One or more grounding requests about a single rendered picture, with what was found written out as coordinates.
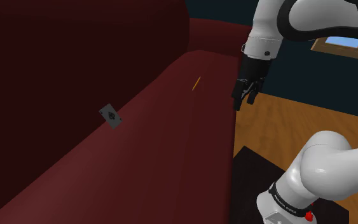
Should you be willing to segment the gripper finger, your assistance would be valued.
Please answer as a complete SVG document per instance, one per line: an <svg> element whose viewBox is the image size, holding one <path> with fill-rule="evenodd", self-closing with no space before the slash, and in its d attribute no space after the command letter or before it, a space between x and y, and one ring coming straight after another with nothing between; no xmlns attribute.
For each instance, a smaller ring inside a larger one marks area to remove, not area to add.
<svg viewBox="0 0 358 224"><path fill-rule="evenodd" d="M249 96L247 99L247 104L253 105L258 93L259 93L259 82L256 81L252 83L252 85L249 87Z"/></svg>
<svg viewBox="0 0 358 224"><path fill-rule="evenodd" d="M249 91L249 83L247 80L237 79L231 96L233 97L233 109L240 110L242 101Z"/></svg>

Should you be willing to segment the black robot stand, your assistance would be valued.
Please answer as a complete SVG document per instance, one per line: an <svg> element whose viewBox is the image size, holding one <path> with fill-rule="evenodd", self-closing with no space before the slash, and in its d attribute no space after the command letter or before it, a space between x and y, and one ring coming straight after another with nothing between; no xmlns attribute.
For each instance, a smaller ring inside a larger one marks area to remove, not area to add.
<svg viewBox="0 0 358 224"><path fill-rule="evenodd" d="M233 158L229 224L264 224L256 197L283 173L280 167L244 146ZM349 211L333 201L316 200L312 212L317 224L349 224Z"/></svg>

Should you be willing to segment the wooden framed window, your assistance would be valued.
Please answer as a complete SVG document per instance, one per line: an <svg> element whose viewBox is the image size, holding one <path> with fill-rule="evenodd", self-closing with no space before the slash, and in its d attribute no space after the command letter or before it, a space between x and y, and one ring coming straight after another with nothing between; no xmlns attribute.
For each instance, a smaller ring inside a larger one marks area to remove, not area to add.
<svg viewBox="0 0 358 224"><path fill-rule="evenodd" d="M312 51L358 59L358 39L328 37L316 39Z"/></svg>

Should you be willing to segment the dark red sofa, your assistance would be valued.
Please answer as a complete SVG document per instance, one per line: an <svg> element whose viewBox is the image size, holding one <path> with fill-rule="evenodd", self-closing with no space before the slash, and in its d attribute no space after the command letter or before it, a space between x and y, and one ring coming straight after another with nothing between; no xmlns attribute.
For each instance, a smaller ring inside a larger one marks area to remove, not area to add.
<svg viewBox="0 0 358 224"><path fill-rule="evenodd" d="M250 30L185 0L0 0L0 224L228 224Z"/></svg>

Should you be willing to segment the grey playing card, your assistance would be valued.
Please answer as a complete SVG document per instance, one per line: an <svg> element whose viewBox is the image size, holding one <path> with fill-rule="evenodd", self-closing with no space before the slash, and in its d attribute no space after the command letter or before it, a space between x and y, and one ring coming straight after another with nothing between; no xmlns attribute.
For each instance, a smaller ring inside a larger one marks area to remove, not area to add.
<svg viewBox="0 0 358 224"><path fill-rule="evenodd" d="M113 129L117 128L122 122L122 118L110 104L107 104L100 109L99 113Z"/></svg>

